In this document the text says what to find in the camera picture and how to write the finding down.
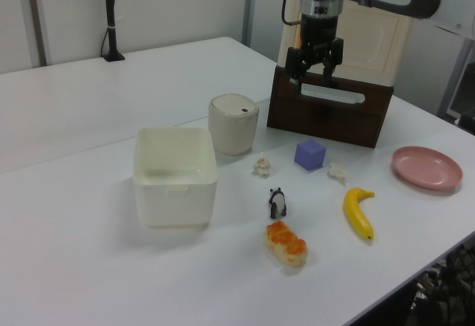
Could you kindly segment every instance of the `yellow banana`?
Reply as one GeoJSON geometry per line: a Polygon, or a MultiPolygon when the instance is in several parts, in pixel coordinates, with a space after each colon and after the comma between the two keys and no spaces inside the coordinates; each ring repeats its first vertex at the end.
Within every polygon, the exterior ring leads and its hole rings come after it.
{"type": "Polygon", "coordinates": [[[370,240],[374,239],[373,228],[359,208],[358,203],[365,198],[372,198],[373,196],[374,192],[364,191],[359,187],[355,187],[348,190],[343,201],[344,214],[347,216],[350,224],[361,237],[370,240]]]}

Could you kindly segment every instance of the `panda figurine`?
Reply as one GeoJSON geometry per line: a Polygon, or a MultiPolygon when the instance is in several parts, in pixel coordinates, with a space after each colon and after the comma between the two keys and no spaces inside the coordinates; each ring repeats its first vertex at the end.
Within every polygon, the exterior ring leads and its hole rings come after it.
{"type": "Polygon", "coordinates": [[[276,219],[279,216],[287,214],[287,206],[285,204],[285,196],[281,188],[270,189],[270,218],[276,219]]]}

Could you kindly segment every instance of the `white table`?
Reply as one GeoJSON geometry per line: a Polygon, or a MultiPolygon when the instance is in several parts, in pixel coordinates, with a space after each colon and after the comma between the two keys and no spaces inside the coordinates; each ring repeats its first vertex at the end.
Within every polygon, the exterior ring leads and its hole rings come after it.
{"type": "MultiPolygon", "coordinates": [[[[43,97],[52,110],[57,100],[78,97],[79,86],[86,90],[79,82],[89,82],[88,95],[81,96],[86,106],[99,105],[95,93],[101,100],[111,94],[123,99],[123,111],[142,112],[140,118],[106,112],[108,124],[125,127],[109,135],[101,128],[103,117],[93,124],[85,112],[91,126],[54,131],[57,139],[49,142],[44,137],[48,130],[40,124],[46,123],[45,117],[32,118],[42,136],[37,140],[41,154],[35,154],[34,142],[23,156],[16,155],[14,164],[9,154],[14,149],[1,152],[1,166],[11,171],[0,175],[0,325],[344,325],[475,230],[475,138],[395,97],[376,149],[318,140],[327,147],[325,165],[335,161],[348,170],[348,183],[342,186],[327,177],[327,167],[307,172],[293,162],[296,143],[308,137],[266,128],[269,101],[263,96],[270,94],[274,64],[250,49],[217,39],[129,54],[121,66],[108,65],[96,59],[0,76],[2,110],[9,106],[6,97],[12,104],[21,102],[15,92],[8,93],[6,82],[19,87],[24,80],[30,91],[48,87],[54,93],[55,98],[43,97]],[[163,53],[172,60],[163,60],[163,53]],[[123,73],[128,63],[139,67],[141,59],[148,68],[155,67],[156,59],[161,65],[157,70],[171,71],[180,57],[186,61],[200,55],[215,58],[218,78],[209,73],[194,87],[189,77],[168,78],[170,90],[180,94],[168,93],[174,100],[168,101],[166,114],[154,113],[151,101],[159,94],[148,79],[134,85],[123,73]],[[111,71],[102,74],[97,68],[88,73],[99,65],[111,71]],[[57,78],[63,70],[76,72],[78,81],[71,86],[73,93],[65,88],[65,96],[57,98],[61,88],[36,77],[57,78]],[[217,195],[206,228],[142,228],[131,182],[132,130],[152,122],[190,121],[186,125],[206,127],[206,118],[193,119],[206,114],[209,98],[228,91],[222,89],[228,75],[229,91],[262,101],[252,150],[240,157],[217,154],[217,195]],[[130,87],[117,77],[128,80],[130,87]],[[102,84],[94,86],[98,78],[102,84]],[[105,88],[108,79],[117,84],[105,88]],[[114,87],[118,93],[112,93],[114,87]],[[203,90],[206,98],[190,93],[192,99],[181,109],[177,103],[192,90],[203,90]],[[41,150],[48,144],[50,154],[58,157],[51,159],[44,153],[47,149],[41,150]],[[407,145],[450,155],[464,171],[462,185],[453,193],[437,193],[397,178],[390,157],[407,145]],[[272,164],[267,179],[251,173],[262,151],[272,164]],[[272,222],[266,204],[269,188],[277,186],[286,193],[285,221],[309,246],[301,269],[282,266],[262,244],[263,230],[272,222]],[[353,186],[376,192],[364,202],[375,229],[372,244],[354,233],[342,212],[344,193],[353,186]]],[[[210,68],[206,60],[193,66],[195,72],[210,68]]],[[[155,72],[150,75],[151,81],[158,79],[155,72]]],[[[82,117],[70,109],[49,113],[51,122],[66,117],[70,125],[74,117],[82,117]]],[[[3,137],[9,131],[6,122],[0,122],[3,137]]],[[[13,127],[12,132],[29,129],[26,120],[13,127]]]]}

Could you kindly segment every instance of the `orange food toy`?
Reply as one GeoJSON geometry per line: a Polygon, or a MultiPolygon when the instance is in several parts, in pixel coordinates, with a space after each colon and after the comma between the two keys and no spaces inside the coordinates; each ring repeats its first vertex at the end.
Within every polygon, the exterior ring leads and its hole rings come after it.
{"type": "Polygon", "coordinates": [[[298,267],[305,263],[309,251],[303,239],[298,239],[282,221],[274,222],[264,231],[264,244],[287,265],[298,267]]]}

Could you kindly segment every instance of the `white plastic bin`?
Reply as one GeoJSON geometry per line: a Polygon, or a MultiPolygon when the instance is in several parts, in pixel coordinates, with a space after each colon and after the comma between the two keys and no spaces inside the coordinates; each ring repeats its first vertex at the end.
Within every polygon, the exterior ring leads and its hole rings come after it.
{"type": "Polygon", "coordinates": [[[217,185],[212,139],[204,128],[144,128],[137,135],[134,190],[150,227],[205,224],[217,185]]]}

